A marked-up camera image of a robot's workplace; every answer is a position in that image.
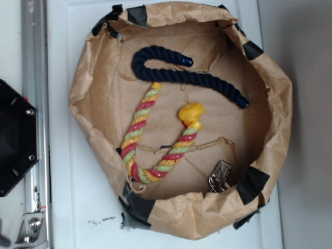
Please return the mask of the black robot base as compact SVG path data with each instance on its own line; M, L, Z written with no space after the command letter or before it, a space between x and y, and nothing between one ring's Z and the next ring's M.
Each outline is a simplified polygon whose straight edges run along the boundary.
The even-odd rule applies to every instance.
M35 107L1 80L1 197L38 161L36 114Z

